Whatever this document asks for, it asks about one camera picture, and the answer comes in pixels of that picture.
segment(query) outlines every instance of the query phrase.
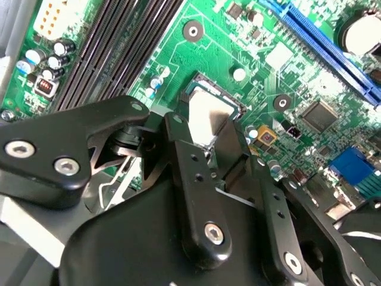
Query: black plastic bracket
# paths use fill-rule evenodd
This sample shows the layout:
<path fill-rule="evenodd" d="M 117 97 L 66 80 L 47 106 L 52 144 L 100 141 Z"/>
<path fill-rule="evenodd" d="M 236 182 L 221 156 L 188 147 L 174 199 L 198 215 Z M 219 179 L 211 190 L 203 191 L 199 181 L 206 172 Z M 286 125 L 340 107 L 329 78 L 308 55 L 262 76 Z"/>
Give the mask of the black plastic bracket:
<path fill-rule="evenodd" d="M 197 267 L 215 269 L 231 255 L 232 239 L 204 153 L 193 145 L 184 117 L 167 113 L 161 130 L 165 149 L 157 154 L 155 166 L 144 162 L 143 185 L 152 186 L 171 166 L 183 249 Z"/>
<path fill-rule="evenodd" d="M 121 161 L 104 148 L 110 135 L 126 124 L 144 124 L 148 114 L 134 98 L 118 97 L 2 126 L 0 192 L 50 209 L 77 204 L 91 175 Z M 17 158 L 5 151 L 8 143 L 19 140 L 33 145 L 32 156 Z M 75 160 L 79 171 L 58 173 L 54 164 L 60 158 Z"/>
<path fill-rule="evenodd" d="M 296 223 L 308 226 L 301 236 L 314 241 L 322 252 L 326 286 L 381 285 L 377 276 L 333 227 L 329 217 L 313 204 L 301 187 L 288 179 L 282 179 L 278 186 L 293 205 Z"/>

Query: pcie slot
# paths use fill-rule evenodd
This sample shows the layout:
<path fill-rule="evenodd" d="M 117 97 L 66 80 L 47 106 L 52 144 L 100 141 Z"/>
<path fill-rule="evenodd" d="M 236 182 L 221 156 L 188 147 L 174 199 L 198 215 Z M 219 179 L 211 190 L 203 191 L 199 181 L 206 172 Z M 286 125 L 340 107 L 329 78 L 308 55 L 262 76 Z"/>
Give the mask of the pcie slot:
<path fill-rule="evenodd" d="M 280 6 L 273 1 L 260 0 L 280 20 L 291 28 L 341 78 L 370 104 L 381 102 L 381 90 L 343 52 L 292 4 Z"/>
<path fill-rule="evenodd" d="M 149 61 L 151 55 L 156 49 L 168 25 L 176 15 L 183 1 L 167 1 L 162 7 L 160 17 L 156 17 L 156 22 L 150 26 L 150 33 L 147 34 L 143 41 L 136 43 L 131 51 L 126 54 L 118 66 L 117 74 L 109 77 L 109 81 L 102 87 L 99 93 L 99 99 L 105 100 L 124 94 L 124 90 L 136 80 L 143 68 Z M 137 57 L 136 53 L 140 53 L 143 57 Z"/>
<path fill-rule="evenodd" d="M 149 33 L 149 25 L 147 25 L 147 22 L 150 21 L 150 19 L 155 19 L 154 15 L 157 13 L 158 9 L 162 5 L 162 3 L 166 0 L 156 0 L 156 1 L 150 1 L 148 5 L 144 8 L 144 11 L 139 16 L 138 22 L 134 25 L 133 32 L 129 36 L 129 40 L 126 43 L 126 45 L 123 47 L 124 55 L 127 53 L 129 55 L 129 51 L 131 46 L 137 45 L 139 42 L 141 42 L 142 37 Z M 119 66 L 119 60 L 116 62 L 115 66 L 111 68 L 110 72 L 108 73 L 109 76 L 113 76 L 116 71 L 117 67 Z M 101 73 L 98 73 L 96 76 L 91 78 L 91 85 L 88 86 L 89 91 L 93 91 L 96 87 L 96 84 L 99 83 L 99 78 L 102 76 Z M 89 96 L 91 96 L 91 93 L 88 92 L 86 95 L 82 95 L 79 98 L 79 102 L 77 102 L 77 105 L 84 104 L 88 99 Z"/>

